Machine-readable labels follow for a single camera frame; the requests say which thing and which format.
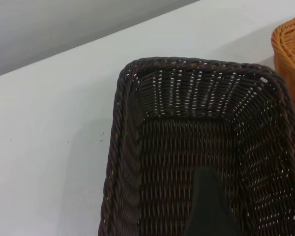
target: basket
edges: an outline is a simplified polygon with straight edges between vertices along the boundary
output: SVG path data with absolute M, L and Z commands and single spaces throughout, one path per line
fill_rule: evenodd
M 270 68 L 147 58 L 120 73 L 100 236 L 182 236 L 195 166 L 243 235 L 295 235 L 295 112 Z
M 271 42 L 275 70 L 285 79 L 295 105 L 295 18 L 278 26 Z

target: white table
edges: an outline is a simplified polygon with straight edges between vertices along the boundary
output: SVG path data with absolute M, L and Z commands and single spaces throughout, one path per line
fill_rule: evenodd
M 0 76 L 0 236 L 94 236 L 118 73 L 141 57 L 273 66 L 295 0 L 201 0 Z

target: rattan weave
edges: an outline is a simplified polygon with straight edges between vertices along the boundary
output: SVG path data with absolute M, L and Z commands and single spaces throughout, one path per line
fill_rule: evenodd
M 275 70 L 285 79 L 295 105 L 295 18 L 278 26 L 271 42 Z
M 270 68 L 136 60 L 113 118 L 100 236 L 182 236 L 199 165 L 217 170 L 243 235 L 295 235 L 295 112 Z

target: tan wicker basket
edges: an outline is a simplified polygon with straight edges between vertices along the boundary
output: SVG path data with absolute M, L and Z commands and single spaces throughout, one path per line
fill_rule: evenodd
M 278 26 L 271 42 L 275 70 L 285 79 L 295 105 L 295 18 Z

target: gray wall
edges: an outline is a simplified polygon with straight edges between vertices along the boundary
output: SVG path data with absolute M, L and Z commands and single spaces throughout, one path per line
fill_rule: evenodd
M 196 0 L 0 0 L 0 75 Z

